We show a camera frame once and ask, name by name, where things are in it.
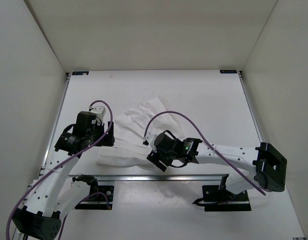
black mounting bracket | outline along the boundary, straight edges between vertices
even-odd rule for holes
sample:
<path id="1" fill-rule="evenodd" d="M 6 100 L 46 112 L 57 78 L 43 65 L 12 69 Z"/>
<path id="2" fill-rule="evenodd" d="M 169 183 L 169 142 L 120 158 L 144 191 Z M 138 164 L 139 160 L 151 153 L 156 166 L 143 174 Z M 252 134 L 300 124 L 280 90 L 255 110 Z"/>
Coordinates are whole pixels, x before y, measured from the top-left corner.
<path id="1" fill-rule="evenodd" d="M 110 209 L 108 209 L 104 196 L 97 195 L 91 197 L 91 199 L 81 202 L 76 205 L 75 209 L 79 210 L 112 210 L 113 208 L 113 197 L 114 197 L 114 186 L 113 185 L 101 185 L 97 187 L 97 192 L 104 193 L 107 196 Z"/>
<path id="2" fill-rule="evenodd" d="M 61 229 L 60 212 L 54 212 L 52 217 L 42 216 L 42 212 L 37 214 L 27 211 L 27 207 L 17 208 L 13 218 L 17 229 L 27 236 L 40 240 L 53 240 Z"/>
<path id="3" fill-rule="evenodd" d="M 203 185 L 203 198 L 205 212 L 242 212 L 251 211 L 250 200 L 247 191 L 243 191 L 226 204 L 212 204 L 222 201 L 222 194 L 214 194 L 219 191 L 218 185 Z"/>
<path id="4" fill-rule="evenodd" d="M 258 156 L 252 163 L 256 166 L 254 180 L 264 189 L 283 192 L 288 161 L 270 143 L 261 142 L 260 147 L 255 149 L 258 151 Z"/>

white table surface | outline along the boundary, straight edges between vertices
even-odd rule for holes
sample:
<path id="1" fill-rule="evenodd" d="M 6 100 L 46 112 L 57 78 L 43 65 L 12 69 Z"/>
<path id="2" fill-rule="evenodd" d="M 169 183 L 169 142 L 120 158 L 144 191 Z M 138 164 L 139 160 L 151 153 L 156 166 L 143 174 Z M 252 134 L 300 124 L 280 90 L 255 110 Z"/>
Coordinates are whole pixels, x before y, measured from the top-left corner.
<path id="1" fill-rule="evenodd" d="M 63 129 L 75 123 L 97 99 L 106 101 L 114 116 L 141 102 L 164 96 L 170 109 L 190 117 L 212 143 L 256 147 L 260 144 L 237 74 L 218 70 L 90 71 L 71 76 L 55 131 L 54 146 Z M 198 137 L 180 119 L 188 137 Z M 162 173 L 155 167 L 101 167 L 94 148 L 82 155 L 71 174 L 180 175 L 224 174 L 227 166 L 192 164 Z M 53 154 L 62 160 L 65 152 Z M 252 211 L 206 213 L 191 204 L 202 196 L 202 182 L 116 181 L 113 210 L 73 210 L 66 222 L 64 240 L 288 240 L 304 237 L 287 190 L 262 196 L 249 190 Z"/>

white backdrop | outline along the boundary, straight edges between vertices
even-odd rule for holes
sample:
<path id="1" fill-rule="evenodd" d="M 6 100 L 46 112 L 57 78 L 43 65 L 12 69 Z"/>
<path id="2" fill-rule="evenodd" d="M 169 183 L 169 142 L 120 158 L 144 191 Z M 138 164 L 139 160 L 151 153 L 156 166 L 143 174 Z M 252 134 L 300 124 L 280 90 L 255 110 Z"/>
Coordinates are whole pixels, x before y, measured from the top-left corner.
<path id="1" fill-rule="evenodd" d="M 277 0 L 25 0 L 67 72 L 242 69 Z"/>
<path id="2" fill-rule="evenodd" d="M 1 240 L 11 210 L 38 176 L 65 82 L 24 1 L 0 0 Z"/>
<path id="3" fill-rule="evenodd" d="M 308 239 L 308 0 L 278 1 L 243 73 Z"/>
<path id="4" fill-rule="evenodd" d="M 237 74 L 218 70 L 92 71 L 72 76 L 55 132 L 53 145 L 63 129 L 74 123 L 78 112 L 102 99 L 118 116 L 159 94 L 172 110 L 190 117 L 216 144 L 256 147 L 258 136 Z M 187 136 L 194 129 L 181 121 Z M 100 167 L 93 151 L 82 155 L 72 174 L 163 174 L 138 167 Z M 66 158 L 65 152 L 54 160 Z M 224 174 L 226 166 L 190 165 L 164 174 Z M 202 182 L 115 182 L 112 211 L 74 210 L 67 218 L 64 240 L 72 239 L 277 239 L 303 237 L 289 193 L 262 196 L 249 190 L 251 212 L 205 213 L 192 201 L 202 196 Z"/>

white fabric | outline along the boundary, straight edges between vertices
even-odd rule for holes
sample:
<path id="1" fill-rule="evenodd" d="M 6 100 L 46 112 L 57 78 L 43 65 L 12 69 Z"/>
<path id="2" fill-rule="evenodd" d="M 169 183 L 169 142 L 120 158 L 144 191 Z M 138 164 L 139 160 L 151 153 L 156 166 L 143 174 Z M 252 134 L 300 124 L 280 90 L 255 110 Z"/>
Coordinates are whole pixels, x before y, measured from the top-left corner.
<path id="1" fill-rule="evenodd" d="M 165 99 L 156 97 L 118 116 L 114 120 L 114 146 L 102 146 L 96 163 L 117 167 L 152 166 L 153 164 L 146 159 L 151 147 L 143 145 L 144 132 L 151 118 L 167 111 L 167 106 Z M 177 138 L 184 138 L 180 122 L 172 114 L 157 117 L 148 130 L 152 134 L 170 130 Z"/>

white cloth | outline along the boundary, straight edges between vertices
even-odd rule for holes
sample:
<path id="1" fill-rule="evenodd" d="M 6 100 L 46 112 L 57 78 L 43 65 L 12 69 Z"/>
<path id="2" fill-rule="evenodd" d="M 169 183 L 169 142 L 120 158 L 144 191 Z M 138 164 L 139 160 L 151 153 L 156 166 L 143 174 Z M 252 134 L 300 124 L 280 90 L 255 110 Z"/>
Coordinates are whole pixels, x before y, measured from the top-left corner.
<path id="1" fill-rule="evenodd" d="M 167 106 L 167 101 L 160 96 L 140 103 L 118 116 L 114 120 L 114 146 L 102 146 L 96 163 L 116 167 L 152 166 L 146 159 L 151 147 L 143 145 L 144 132 L 151 118 L 167 111 Z M 170 130 L 177 138 L 184 138 L 180 122 L 173 114 L 157 117 L 148 130 L 152 134 Z"/>

